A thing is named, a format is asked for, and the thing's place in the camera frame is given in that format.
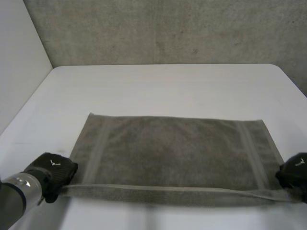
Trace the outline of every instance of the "gray wall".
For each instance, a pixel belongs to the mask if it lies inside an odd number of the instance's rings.
[[[24,0],[53,67],[272,63],[307,94],[306,0]]]
[[[23,0],[0,0],[0,135],[51,70]]]

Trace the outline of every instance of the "gray towel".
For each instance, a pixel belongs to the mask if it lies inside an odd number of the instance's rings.
[[[63,194],[149,204],[232,207],[297,201],[263,121],[90,114]]]

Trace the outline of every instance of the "table surface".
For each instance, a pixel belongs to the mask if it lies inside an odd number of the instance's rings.
[[[307,150],[307,99],[274,65],[58,67],[0,136],[0,175],[43,152],[69,156],[89,113],[262,119],[286,161]],[[15,229],[306,229],[304,204],[184,208],[60,198]]]

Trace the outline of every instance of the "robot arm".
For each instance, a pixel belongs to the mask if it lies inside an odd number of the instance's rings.
[[[71,182],[78,164],[57,154],[44,153],[23,172],[0,184],[0,230],[10,228],[28,210],[45,199],[53,203]]]

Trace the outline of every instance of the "white wall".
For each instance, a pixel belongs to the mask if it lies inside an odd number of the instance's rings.
[[[22,0],[0,0],[0,134],[52,70]]]

